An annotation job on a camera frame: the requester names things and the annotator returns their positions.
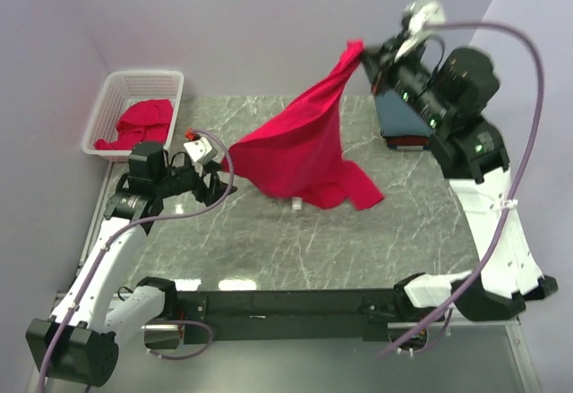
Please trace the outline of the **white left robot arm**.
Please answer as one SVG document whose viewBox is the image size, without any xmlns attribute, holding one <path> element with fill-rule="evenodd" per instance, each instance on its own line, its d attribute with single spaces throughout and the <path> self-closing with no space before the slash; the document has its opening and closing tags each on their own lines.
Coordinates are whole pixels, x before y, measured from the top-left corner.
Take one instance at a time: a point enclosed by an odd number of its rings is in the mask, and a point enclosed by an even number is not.
<svg viewBox="0 0 573 393">
<path fill-rule="evenodd" d="M 188 192 L 205 214 L 236 190 L 218 176 L 222 166 L 217 154 L 231 159 L 218 137 L 201 132 L 181 153 L 180 166 L 155 141 L 138 143 L 129 154 L 90 255 L 50 316 L 33 320 L 26 331 L 38 369 L 38 392 L 45 391 L 49 379 L 101 387 L 116 367 L 122 344 L 145 325 L 186 325 L 176 284 L 169 279 L 144 278 L 126 300 L 109 307 L 127 263 L 153 225 L 178 218 L 162 213 L 165 199 Z"/>
</svg>

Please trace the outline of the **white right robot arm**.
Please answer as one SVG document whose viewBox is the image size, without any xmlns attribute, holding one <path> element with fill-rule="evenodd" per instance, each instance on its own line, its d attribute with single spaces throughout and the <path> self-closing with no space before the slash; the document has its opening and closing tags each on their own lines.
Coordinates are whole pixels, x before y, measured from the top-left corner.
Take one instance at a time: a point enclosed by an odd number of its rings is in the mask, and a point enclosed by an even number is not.
<svg viewBox="0 0 573 393">
<path fill-rule="evenodd" d="M 394 313 L 413 320 L 455 296 L 453 306 L 470 321 L 512 319 L 558 284 L 529 249 L 510 194 L 517 178 L 509 154 L 482 114 L 500 87 L 492 60 L 476 48 L 457 47 L 430 69 L 422 62 L 424 45 L 401 57 L 398 47 L 391 38 L 360 55 L 381 136 L 392 149 L 420 145 L 433 154 L 464 212 L 482 270 L 477 276 L 415 274 L 396 285 Z"/>
</svg>

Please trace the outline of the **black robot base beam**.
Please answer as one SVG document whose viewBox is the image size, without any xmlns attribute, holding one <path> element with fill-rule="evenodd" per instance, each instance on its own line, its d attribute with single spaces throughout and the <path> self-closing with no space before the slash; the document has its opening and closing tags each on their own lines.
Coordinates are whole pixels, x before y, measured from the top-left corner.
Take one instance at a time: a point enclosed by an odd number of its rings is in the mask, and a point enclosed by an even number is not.
<svg viewBox="0 0 573 393">
<path fill-rule="evenodd" d="M 207 324 L 216 341 L 360 338 L 384 341 L 402 322 L 388 289 L 177 293 L 177 320 Z"/>
</svg>

